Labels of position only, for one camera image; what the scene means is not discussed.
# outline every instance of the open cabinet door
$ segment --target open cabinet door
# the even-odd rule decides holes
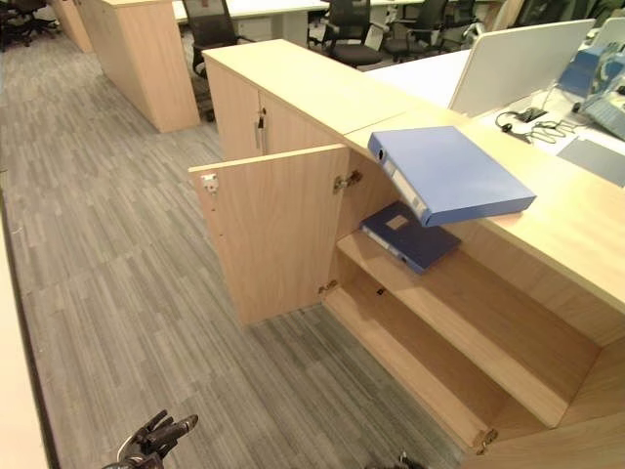
[[[320,300],[348,164],[333,145],[189,170],[241,322]]]

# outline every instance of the door hinge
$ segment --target door hinge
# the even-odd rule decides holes
[[[490,430],[488,430],[488,432],[486,432],[486,434],[481,439],[481,443],[479,444],[479,448],[478,448],[478,451],[476,452],[476,455],[484,456],[486,454],[486,449],[488,445],[490,445],[492,442],[497,440],[498,436],[499,436],[499,433],[494,428],[491,428]]]
[[[219,180],[217,179],[217,174],[203,174],[200,179],[202,180],[202,186],[204,189],[211,194],[216,194],[217,189],[219,188]]]
[[[331,290],[332,288],[334,288],[336,285],[338,285],[339,282],[336,280],[330,280],[326,285],[322,285],[319,287],[317,293],[320,295],[321,293],[323,293],[324,291],[328,291]]]
[[[347,178],[342,178],[341,176],[337,176],[334,179],[334,193],[340,191],[341,189],[348,188],[349,186],[353,186],[355,183],[362,179],[362,173],[354,170],[352,174],[350,174]]]

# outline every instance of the chair backrest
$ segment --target chair backrest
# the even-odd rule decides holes
[[[425,0],[419,9],[419,16],[415,20],[415,29],[436,29],[443,24],[445,8],[448,0]]]
[[[525,0],[515,26],[534,26],[562,19],[570,0]]]
[[[36,12],[40,8],[45,8],[47,6],[45,0],[12,0],[8,3],[23,13]]]
[[[447,19],[447,27],[471,24],[476,19],[474,7],[476,0],[456,0],[453,2],[453,16]]]
[[[338,31],[325,28],[326,40],[358,39],[367,37],[371,20],[371,0],[331,0],[328,21],[339,27]]]
[[[589,12],[588,18],[597,19],[595,27],[601,27],[614,10],[623,7],[625,7],[625,2],[621,0],[597,0]]]
[[[183,0],[195,45],[210,48],[236,44],[227,0]]]

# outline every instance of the blue binder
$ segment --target blue binder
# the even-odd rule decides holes
[[[422,227],[410,207],[400,201],[363,220],[360,229],[417,274],[460,243],[441,227]]]
[[[520,212],[536,198],[455,127],[373,132],[368,146],[424,227]]]

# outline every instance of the wooden shelf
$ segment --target wooden shelf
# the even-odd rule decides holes
[[[338,247],[543,424],[558,425],[599,352],[590,340],[461,251],[417,276],[361,232]]]
[[[324,305],[459,444],[472,447],[510,398],[422,320],[360,272]]]

